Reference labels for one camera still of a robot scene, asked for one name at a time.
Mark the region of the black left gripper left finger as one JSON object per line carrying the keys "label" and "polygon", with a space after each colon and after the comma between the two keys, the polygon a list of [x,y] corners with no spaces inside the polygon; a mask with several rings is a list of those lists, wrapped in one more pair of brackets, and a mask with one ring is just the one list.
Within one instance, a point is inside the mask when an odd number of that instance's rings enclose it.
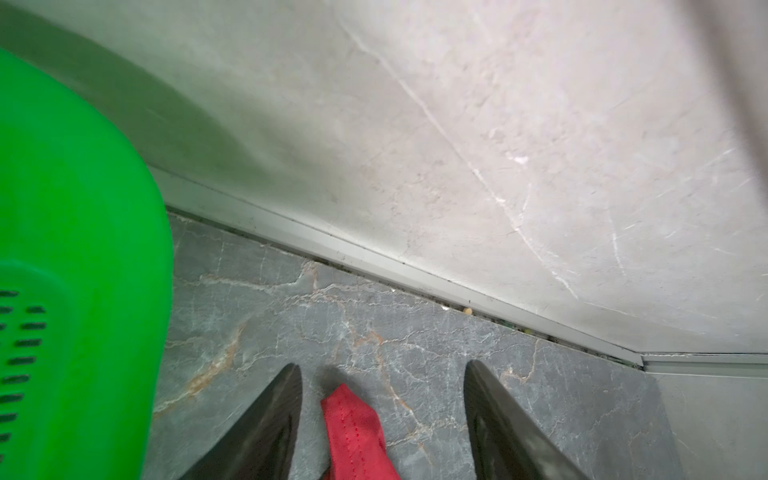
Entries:
{"label": "black left gripper left finger", "polygon": [[184,479],[286,479],[302,408],[302,375],[287,364]]}

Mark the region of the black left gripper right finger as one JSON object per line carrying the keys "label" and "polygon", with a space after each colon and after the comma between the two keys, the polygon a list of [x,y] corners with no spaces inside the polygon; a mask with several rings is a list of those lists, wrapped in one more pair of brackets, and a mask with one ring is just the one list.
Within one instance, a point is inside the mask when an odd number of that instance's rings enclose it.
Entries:
{"label": "black left gripper right finger", "polygon": [[463,398],[477,478],[586,477],[479,360],[470,360],[466,364]]}

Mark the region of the red t shirt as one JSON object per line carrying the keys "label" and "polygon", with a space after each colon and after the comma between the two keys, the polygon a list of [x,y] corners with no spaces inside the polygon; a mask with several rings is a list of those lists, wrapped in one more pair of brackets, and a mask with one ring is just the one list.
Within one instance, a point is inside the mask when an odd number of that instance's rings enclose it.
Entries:
{"label": "red t shirt", "polygon": [[375,410],[341,384],[321,401],[330,451],[322,479],[400,480]]}

